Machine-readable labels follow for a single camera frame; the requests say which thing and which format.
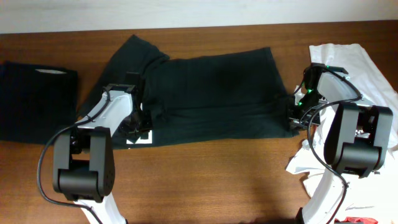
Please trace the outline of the dark green t-shirt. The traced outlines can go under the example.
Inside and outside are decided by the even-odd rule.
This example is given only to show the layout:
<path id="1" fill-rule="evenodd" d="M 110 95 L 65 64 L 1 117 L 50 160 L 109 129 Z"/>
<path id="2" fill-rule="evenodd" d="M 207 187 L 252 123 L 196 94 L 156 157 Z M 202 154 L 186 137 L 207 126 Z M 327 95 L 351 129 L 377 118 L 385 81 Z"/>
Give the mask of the dark green t-shirt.
<path id="1" fill-rule="evenodd" d="M 136 78 L 144 81 L 142 106 L 151 116 L 153 147 L 297 135 L 287 118 L 289 94 L 268 47 L 171 59 L 134 35 L 111 57 L 78 115 L 99 102 L 104 86 Z"/>

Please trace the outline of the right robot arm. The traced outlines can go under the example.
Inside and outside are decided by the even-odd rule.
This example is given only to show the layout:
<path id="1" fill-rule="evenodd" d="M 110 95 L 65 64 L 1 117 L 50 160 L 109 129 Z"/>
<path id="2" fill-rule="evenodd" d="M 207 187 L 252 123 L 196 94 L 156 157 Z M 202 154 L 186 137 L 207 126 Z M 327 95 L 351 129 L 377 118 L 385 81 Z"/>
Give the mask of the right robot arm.
<path id="1" fill-rule="evenodd" d="M 344 175 L 363 179 L 384 164 L 393 112 L 367 100 L 342 67 L 311 63 L 303 71 L 300 86 L 306 94 L 302 98 L 291 96 L 288 103 L 291 130 L 305 130 L 312 144 L 311 127 L 321 125 L 321 110 L 332 108 L 335 116 L 326 135 L 323 157 L 317 158 L 325 172 L 309 203 L 299 209 L 295 222 L 333 223 L 349 188 Z"/>

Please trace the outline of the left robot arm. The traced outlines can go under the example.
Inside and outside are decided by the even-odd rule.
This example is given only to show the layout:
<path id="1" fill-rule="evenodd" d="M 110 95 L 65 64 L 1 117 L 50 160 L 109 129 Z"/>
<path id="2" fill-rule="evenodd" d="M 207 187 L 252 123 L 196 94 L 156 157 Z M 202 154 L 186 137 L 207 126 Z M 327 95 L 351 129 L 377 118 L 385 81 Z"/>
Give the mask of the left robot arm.
<path id="1" fill-rule="evenodd" d="M 104 87 L 97 105 L 54 138 L 54 191 L 82 209 L 90 223 L 127 223 L 111 193 L 116 175 L 112 136 L 150 144 L 151 129 L 136 85 Z"/>

